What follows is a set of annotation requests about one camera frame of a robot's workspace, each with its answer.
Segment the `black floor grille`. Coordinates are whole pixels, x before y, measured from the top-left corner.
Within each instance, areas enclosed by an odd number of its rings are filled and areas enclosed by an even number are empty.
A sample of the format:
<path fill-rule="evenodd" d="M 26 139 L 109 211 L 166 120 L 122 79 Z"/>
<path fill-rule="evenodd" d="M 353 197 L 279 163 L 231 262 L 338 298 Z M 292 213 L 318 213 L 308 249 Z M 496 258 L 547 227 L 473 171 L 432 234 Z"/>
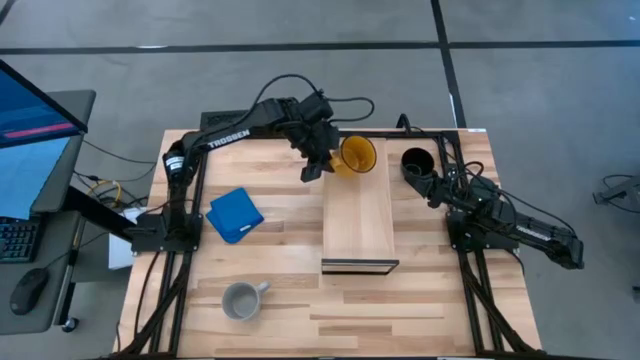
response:
<path fill-rule="evenodd" d="M 231 125 L 239 120 L 245 113 L 246 110 L 203 112 L 200 119 L 200 129 Z"/>

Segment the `black aluminium table frame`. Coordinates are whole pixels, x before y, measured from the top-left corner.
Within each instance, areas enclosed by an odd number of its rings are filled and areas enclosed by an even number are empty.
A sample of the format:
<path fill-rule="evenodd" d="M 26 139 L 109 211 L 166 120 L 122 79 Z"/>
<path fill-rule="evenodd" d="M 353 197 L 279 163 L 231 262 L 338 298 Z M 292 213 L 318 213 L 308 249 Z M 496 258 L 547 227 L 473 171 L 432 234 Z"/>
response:
<path fill-rule="evenodd" d="M 213 151 L 200 173 L 201 210 L 243 187 L 264 222 L 236 245 L 205 225 L 190 258 L 186 295 L 168 309 L 151 344 L 133 339 L 151 317 L 161 285 L 179 257 L 144 254 L 131 272 L 113 349 L 116 360 L 224 357 L 470 356 L 475 335 L 459 260 L 450 246 L 443 209 L 431 209 L 404 182 L 400 158 L 432 136 L 370 130 L 386 141 L 395 254 L 388 275 L 324 275 L 323 185 L 302 183 L 302 160 L 284 140 L 245 140 Z M 221 305 L 237 282 L 271 287 L 260 312 L 228 318 Z M 180 316 L 175 323 L 173 317 Z"/>

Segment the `black computer mouse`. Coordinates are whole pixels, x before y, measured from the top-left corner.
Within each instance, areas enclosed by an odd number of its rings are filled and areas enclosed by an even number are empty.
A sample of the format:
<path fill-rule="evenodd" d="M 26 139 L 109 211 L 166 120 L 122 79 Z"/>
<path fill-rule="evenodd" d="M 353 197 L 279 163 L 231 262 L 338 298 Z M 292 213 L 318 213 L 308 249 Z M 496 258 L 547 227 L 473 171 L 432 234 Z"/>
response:
<path fill-rule="evenodd" d="M 47 268 L 34 268 L 26 272 L 14 287 L 9 308 L 14 315 L 22 316 L 31 312 L 49 280 Z"/>

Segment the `grey desk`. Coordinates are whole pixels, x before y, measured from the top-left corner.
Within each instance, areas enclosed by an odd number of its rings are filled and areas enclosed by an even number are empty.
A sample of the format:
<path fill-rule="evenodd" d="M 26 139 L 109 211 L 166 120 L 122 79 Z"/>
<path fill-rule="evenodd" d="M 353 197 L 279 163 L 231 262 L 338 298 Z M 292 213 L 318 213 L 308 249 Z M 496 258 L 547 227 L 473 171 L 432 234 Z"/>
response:
<path fill-rule="evenodd" d="M 44 219 L 42 237 L 36 259 L 31 263 L 0 263 L 0 336 L 44 332 L 54 322 L 54 314 L 64 283 L 67 251 L 80 225 L 77 211 L 66 211 L 64 203 L 83 137 L 69 139 L 51 171 L 31 212 Z M 30 270 L 45 267 L 48 282 L 36 306 L 28 314 L 18 316 L 9 306 L 10 295 L 19 280 Z"/>

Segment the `black floor device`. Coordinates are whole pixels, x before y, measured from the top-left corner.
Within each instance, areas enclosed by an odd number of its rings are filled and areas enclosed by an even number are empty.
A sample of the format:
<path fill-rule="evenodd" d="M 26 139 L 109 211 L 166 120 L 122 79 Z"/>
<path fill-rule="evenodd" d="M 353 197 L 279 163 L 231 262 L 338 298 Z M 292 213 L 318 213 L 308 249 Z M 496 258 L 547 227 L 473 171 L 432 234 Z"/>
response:
<path fill-rule="evenodd" d="M 622 178 L 623 181 L 610 185 L 608 181 Z M 592 194 L 598 205 L 611 205 L 619 210 L 640 214 L 640 175 L 611 174 L 601 179 L 605 189 Z"/>

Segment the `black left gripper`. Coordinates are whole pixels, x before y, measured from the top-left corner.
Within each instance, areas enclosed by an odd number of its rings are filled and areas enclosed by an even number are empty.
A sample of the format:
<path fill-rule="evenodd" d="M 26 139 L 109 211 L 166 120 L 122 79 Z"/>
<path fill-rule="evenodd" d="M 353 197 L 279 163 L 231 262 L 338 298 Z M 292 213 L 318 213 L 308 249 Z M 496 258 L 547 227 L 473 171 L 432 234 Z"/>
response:
<path fill-rule="evenodd" d="M 299 150 L 301 156 L 307 159 L 300 175 L 303 183 L 320 178 L 325 163 L 327 168 L 341 166 L 339 130 L 328 121 L 320 120 L 313 124 L 295 122 L 288 125 L 287 139 L 291 147 Z"/>

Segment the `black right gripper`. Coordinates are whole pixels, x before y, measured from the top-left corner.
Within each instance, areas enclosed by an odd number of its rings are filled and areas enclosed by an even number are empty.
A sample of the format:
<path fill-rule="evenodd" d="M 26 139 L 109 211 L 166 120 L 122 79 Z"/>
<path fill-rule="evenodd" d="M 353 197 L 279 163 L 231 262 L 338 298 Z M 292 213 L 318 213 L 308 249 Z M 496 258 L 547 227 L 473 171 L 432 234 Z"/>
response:
<path fill-rule="evenodd" d="M 452 183 L 431 171 L 425 176 L 413 173 L 407 175 L 407 183 L 428 200 L 430 208 L 438 208 L 441 204 L 460 204 L 461 200 L 455 195 Z"/>

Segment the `white box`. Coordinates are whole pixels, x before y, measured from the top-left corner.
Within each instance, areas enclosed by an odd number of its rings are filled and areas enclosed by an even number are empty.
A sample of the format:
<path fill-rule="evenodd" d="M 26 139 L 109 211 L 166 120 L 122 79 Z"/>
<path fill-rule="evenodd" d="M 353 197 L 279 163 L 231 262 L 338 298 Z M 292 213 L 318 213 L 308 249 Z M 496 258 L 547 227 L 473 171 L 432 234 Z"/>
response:
<path fill-rule="evenodd" d="M 145 210 L 145 207 L 133 207 L 123 210 L 120 215 L 136 223 L 136 218 Z M 108 269 L 119 270 L 131 267 L 133 261 L 134 256 L 131 250 L 131 244 L 114 234 L 110 234 L 108 242 Z"/>

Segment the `grey floral mug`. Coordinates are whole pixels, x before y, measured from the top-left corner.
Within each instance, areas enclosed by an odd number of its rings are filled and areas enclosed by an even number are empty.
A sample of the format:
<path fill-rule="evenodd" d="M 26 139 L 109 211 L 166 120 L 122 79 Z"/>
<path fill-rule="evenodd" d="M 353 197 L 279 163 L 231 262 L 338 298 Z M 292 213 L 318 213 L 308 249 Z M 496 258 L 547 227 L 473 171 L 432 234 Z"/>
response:
<path fill-rule="evenodd" d="M 261 309 L 262 298 L 271 287 L 268 281 L 258 285 L 237 282 L 224 292 L 221 305 L 225 315 L 236 321 L 247 321 L 254 318 Z"/>

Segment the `yellow mug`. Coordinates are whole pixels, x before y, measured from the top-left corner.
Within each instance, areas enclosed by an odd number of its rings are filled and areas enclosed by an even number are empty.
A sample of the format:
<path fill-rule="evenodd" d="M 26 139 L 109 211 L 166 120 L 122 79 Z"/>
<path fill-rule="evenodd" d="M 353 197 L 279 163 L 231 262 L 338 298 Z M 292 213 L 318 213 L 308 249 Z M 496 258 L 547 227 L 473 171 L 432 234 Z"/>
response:
<path fill-rule="evenodd" d="M 370 172 L 377 163 L 376 148 L 371 140 L 362 136 L 349 136 L 340 144 L 341 166 L 331 168 L 335 174 L 351 177 Z"/>

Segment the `blue folded cloth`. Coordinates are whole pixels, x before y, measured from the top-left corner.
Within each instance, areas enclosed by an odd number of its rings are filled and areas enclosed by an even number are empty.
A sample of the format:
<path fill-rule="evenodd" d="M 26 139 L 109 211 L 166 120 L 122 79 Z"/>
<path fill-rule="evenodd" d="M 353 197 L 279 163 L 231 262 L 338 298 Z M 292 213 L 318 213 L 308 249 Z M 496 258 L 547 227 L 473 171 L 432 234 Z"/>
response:
<path fill-rule="evenodd" d="M 264 221 L 244 188 L 234 189 L 213 200 L 206 218 L 228 244 L 240 242 Z"/>

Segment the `black mug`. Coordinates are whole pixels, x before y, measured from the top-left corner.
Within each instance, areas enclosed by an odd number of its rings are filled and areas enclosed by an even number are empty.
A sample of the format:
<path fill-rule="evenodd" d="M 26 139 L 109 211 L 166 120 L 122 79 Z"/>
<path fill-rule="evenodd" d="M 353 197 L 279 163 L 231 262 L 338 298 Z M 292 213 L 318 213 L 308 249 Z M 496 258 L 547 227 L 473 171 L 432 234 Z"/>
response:
<path fill-rule="evenodd" d="M 432 178 L 434 169 L 434 158 L 423 148 L 410 148 L 402 154 L 401 172 L 408 183 Z"/>

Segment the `computer monitor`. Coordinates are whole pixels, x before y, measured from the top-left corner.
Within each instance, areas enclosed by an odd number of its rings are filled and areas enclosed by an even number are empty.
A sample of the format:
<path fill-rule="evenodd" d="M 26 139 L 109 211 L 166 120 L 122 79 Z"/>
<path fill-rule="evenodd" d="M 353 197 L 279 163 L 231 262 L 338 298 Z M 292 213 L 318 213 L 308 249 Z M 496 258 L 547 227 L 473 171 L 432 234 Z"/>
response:
<path fill-rule="evenodd" d="M 0 218 L 62 209 L 83 136 L 0 149 Z"/>
<path fill-rule="evenodd" d="M 0 60 L 0 148 L 76 135 L 88 126 Z"/>

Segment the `backlit computer keyboard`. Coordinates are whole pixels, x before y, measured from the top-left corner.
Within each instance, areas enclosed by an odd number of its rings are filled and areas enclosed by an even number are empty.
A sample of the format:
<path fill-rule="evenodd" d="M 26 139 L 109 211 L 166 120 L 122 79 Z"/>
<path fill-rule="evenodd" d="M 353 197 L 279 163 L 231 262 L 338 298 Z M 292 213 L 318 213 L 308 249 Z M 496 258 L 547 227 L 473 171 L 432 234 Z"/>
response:
<path fill-rule="evenodd" d="M 41 219 L 0 217 L 0 263 L 30 263 L 36 258 Z"/>

